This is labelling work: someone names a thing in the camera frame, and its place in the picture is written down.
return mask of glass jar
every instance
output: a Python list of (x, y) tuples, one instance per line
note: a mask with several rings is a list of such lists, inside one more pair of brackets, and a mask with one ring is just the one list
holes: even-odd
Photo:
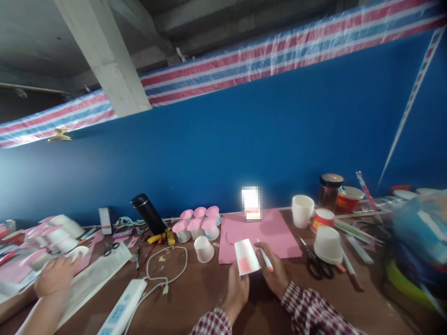
[(320, 176), (321, 187), (318, 194), (318, 205), (334, 212), (339, 189), (343, 182), (343, 177), (338, 174), (322, 174)]

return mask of black thermos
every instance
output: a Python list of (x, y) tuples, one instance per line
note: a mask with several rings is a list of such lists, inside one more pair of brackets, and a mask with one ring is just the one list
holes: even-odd
[(135, 207), (146, 225), (152, 230), (154, 235), (164, 233), (168, 227), (158, 215), (154, 205), (150, 202), (148, 196), (141, 193), (134, 197), (130, 203)]

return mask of concrete pillar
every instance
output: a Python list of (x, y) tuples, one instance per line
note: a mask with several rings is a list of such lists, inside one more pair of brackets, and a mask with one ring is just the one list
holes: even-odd
[(107, 0), (54, 0), (119, 117), (151, 109)]

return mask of plastic sheet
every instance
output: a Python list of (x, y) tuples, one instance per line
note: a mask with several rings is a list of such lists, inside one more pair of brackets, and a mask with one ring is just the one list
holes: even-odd
[[(384, 0), (141, 77), (152, 106), (330, 60), (447, 24), (435, 0)], [(0, 125), (0, 147), (15, 147), (116, 118), (102, 90)]]

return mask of white marker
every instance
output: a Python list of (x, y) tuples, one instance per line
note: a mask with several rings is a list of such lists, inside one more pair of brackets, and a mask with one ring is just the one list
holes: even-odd
[(269, 258), (267, 257), (267, 255), (265, 254), (265, 252), (262, 250), (262, 248), (260, 248), (260, 249), (261, 249), (262, 256), (264, 257), (264, 262), (265, 262), (265, 264), (266, 264), (267, 267), (269, 268), (269, 271), (270, 271), (270, 272), (273, 272), (273, 266), (272, 266), (272, 264), (271, 264)]

